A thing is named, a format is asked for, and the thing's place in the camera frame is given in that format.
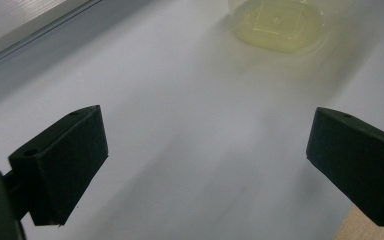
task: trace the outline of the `screw hole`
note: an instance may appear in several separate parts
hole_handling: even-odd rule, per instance
[[[24,156],[31,157],[33,155],[36,155],[39,152],[37,149],[30,149],[24,152]]]

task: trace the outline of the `white surface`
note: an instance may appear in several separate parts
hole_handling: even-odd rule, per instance
[[[0,0],[0,52],[88,0]]]
[[[315,108],[384,130],[384,1],[360,3],[290,56],[231,36],[224,0],[106,0],[1,61],[0,170],[81,107],[109,141],[66,226],[26,217],[29,239],[330,239],[350,202],[306,160]]]

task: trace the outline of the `wooden edge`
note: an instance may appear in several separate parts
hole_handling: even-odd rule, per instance
[[[334,240],[384,240],[384,227],[378,227],[353,206],[342,221]]]

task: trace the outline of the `yellow container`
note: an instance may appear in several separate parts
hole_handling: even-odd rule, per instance
[[[317,42],[332,16],[352,2],[341,0],[229,0],[231,27],[242,41],[281,52]]]

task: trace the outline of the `white table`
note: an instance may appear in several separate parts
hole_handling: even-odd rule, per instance
[[[27,216],[28,238],[331,238],[351,203],[305,147],[318,106],[384,130],[377,5],[319,50],[285,55],[236,40],[225,0],[105,0],[0,61],[2,172],[89,105],[101,105],[109,143],[66,226]]]

